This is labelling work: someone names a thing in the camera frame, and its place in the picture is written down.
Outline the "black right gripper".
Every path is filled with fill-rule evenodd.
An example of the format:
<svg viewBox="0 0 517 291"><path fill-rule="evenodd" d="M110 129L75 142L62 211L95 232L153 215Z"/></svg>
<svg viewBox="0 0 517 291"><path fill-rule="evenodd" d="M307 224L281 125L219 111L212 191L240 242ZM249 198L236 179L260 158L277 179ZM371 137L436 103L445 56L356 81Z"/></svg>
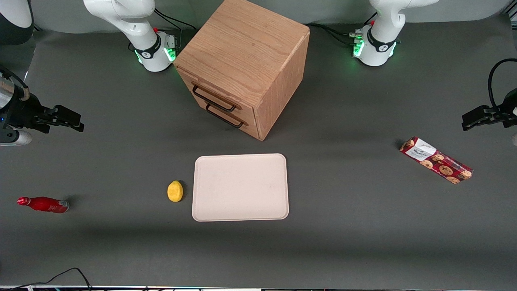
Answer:
<svg viewBox="0 0 517 291"><path fill-rule="evenodd" d="M48 134L52 127L70 127L78 132L84 131L81 114L62 105L53 108L42 107L37 96L31 94L27 101L21 101L16 94L6 94L6 127L33 129ZM40 125L37 117L40 112Z"/></svg>

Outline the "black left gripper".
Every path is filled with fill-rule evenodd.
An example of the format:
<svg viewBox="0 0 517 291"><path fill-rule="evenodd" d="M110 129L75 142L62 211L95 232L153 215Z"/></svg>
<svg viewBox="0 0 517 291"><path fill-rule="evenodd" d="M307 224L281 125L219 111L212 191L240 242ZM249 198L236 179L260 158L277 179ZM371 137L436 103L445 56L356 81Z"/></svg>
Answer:
<svg viewBox="0 0 517 291"><path fill-rule="evenodd" d="M502 104L492 108L481 105L462 115L462 129L468 131L473 127L492 122L502 122L504 128L517 125L517 89L506 94Z"/></svg>

